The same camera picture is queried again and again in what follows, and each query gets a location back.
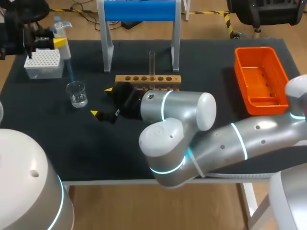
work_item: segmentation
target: yellow black tape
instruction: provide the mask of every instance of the yellow black tape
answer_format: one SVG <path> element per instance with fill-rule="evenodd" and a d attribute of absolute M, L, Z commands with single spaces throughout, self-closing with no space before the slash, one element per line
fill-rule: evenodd
<path fill-rule="evenodd" d="M 232 28 L 232 25 L 230 23 L 230 13 L 224 13 L 224 19 L 225 19 L 225 23 L 226 23 L 226 26 L 227 26 L 227 29 L 228 29 L 228 33 L 229 33 L 229 36 L 231 39 L 234 38 L 234 30 Z"/>
<path fill-rule="evenodd" d="M 73 10 L 73 9 L 51 9 L 51 12 L 73 12 L 73 13 L 98 13 L 97 11 L 88 11 L 88 10 Z M 224 17 L 225 23 L 228 29 L 230 38 L 234 37 L 234 31 L 232 29 L 228 11 L 191 11 L 189 14 L 218 14 Z"/>

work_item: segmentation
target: white metal frame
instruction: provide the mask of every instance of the white metal frame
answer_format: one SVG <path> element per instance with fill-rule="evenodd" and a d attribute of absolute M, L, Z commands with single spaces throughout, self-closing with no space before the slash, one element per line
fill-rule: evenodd
<path fill-rule="evenodd" d="M 106 22 L 104 0 L 97 0 L 99 14 L 102 56 L 104 59 L 104 72 L 111 71 L 114 46 L 112 42 L 110 27 Z"/>
<path fill-rule="evenodd" d="M 191 0 L 182 0 L 183 6 L 184 6 L 184 12 L 186 13 L 186 21 L 189 20 L 189 14 L 190 14 L 190 4 Z"/>
<path fill-rule="evenodd" d="M 269 179 L 247 178 L 247 179 L 224 179 L 224 178 L 201 178 L 189 180 L 187 184 L 241 184 L 243 200 L 245 204 L 246 214 L 248 216 L 248 229 L 260 230 L 260 227 L 269 219 L 272 214 L 268 195 L 262 203 L 257 205 L 252 183 L 269 182 Z M 66 188 L 78 185 L 137 185 L 137 184 L 158 184 L 155 179 L 139 179 L 139 180 L 108 180 L 108 181 L 63 181 Z"/>
<path fill-rule="evenodd" d="M 104 60 L 104 72 L 111 71 L 114 46 L 112 42 L 111 32 L 105 17 L 105 0 L 97 0 L 97 8 L 100 23 L 101 46 Z M 173 22 L 173 36 L 171 42 L 173 71 L 179 71 L 179 51 L 180 51 L 180 33 L 181 33 L 181 0 L 176 2 L 176 15 Z"/>
<path fill-rule="evenodd" d="M 236 184 L 236 183 L 263 183 L 268 182 L 268 179 L 216 179 L 216 178 L 201 178 L 189 180 L 187 184 Z M 63 181 L 63 184 L 74 185 L 120 185 L 120 184 L 159 184 L 155 179 L 139 179 L 139 180 L 108 180 L 108 181 Z"/>

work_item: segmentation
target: black table mat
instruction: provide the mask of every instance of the black table mat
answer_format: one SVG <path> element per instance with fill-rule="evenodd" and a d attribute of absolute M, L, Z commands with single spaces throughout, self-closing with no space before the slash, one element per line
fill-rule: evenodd
<path fill-rule="evenodd" d="M 213 128 L 248 117 L 234 72 L 234 50 L 240 46 L 271 46 L 288 78 L 299 75 L 283 40 L 182 40 L 180 90 L 215 97 Z M 104 89 L 112 86 L 116 74 L 148 74 L 149 51 L 156 51 L 156 74 L 177 74 L 171 71 L 170 42 L 115 41 L 111 73 L 103 72 L 100 41 L 70 41 L 70 49 L 75 78 L 87 86 L 88 105 L 72 107 L 65 94 L 66 70 L 62 79 L 30 80 L 23 68 L 25 57 L 17 57 L 0 96 L 5 111 L 0 127 L 35 139 L 64 181 L 152 179 L 138 146 L 139 134 L 148 124 L 122 117 L 115 125 L 100 123 L 90 110 L 111 110 Z M 271 173 L 304 162 L 306 148 L 293 147 L 216 172 Z"/>

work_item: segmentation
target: wooden floor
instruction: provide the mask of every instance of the wooden floor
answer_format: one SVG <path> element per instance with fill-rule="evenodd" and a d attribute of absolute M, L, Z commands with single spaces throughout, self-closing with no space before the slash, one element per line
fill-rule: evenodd
<path fill-rule="evenodd" d="M 69 8 L 71 0 L 48 0 L 52 9 Z M 96 11 L 95 2 L 84 5 Z M 191 11 L 227 10 L 226 0 L 191 0 Z M 51 13 L 42 21 L 50 26 L 53 16 L 72 23 L 69 39 L 99 40 L 92 23 L 76 13 Z M 231 15 L 235 31 L 252 35 L 253 28 Z M 307 15 L 297 26 L 262 27 L 262 36 L 283 38 L 301 73 L 307 72 Z M 171 23 L 142 23 L 127 31 L 112 31 L 113 39 L 170 39 Z M 182 21 L 182 39 L 229 39 L 224 18 L 219 15 L 190 15 Z M 2 89 L 14 57 L 0 61 Z M 267 193 L 267 185 L 254 185 L 258 203 Z M 78 186 L 75 189 L 75 230 L 243 230 L 246 229 L 238 190 L 235 184 L 186 185 L 177 190 L 165 190 L 158 185 Z M 265 228 L 276 229 L 272 219 Z"/>

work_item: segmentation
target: table leg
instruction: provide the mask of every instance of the table leg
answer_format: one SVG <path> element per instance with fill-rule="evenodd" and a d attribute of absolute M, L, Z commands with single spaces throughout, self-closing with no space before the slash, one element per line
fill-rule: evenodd
<path fill-rule="evenodd" d="M 248 220 L 249 230 L 260 230 L 272 215 L 269 196 L 266 195 L 253 216 Z"/>
<path fill-rule="evenodd" d="M 240 185 L 241 185 L 246 213 L 249 219 L 254 214 L 256 209 L 258 208 L 253 184 L 252 183 L 242 183 Z"/>

